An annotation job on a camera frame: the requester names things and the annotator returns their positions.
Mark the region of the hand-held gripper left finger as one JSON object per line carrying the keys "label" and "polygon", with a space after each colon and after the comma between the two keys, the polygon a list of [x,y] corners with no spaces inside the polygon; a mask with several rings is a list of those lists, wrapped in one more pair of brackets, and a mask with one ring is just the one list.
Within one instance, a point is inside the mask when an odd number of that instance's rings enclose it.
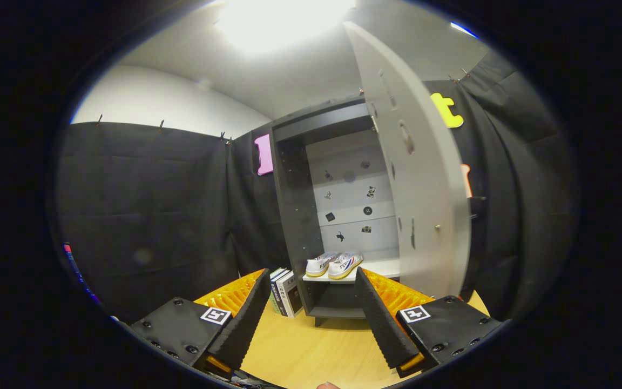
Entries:
{"label": "hand-held gripper left finger", "polygon": [[259,269],[196,300],[171,298],[128,329],[170,359],[230,379],[244,362],[269,288],[270,270]]}

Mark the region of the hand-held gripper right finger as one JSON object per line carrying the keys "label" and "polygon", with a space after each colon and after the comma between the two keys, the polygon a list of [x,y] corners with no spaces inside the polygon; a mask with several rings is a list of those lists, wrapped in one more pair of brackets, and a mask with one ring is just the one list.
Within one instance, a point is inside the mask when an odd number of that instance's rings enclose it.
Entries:
{"label": "hand-held gripper right finger", "polygon": [[388,367],[402,378],[464,356],[503,327],[456,296],[430,298],[362,267],[355,295]]}

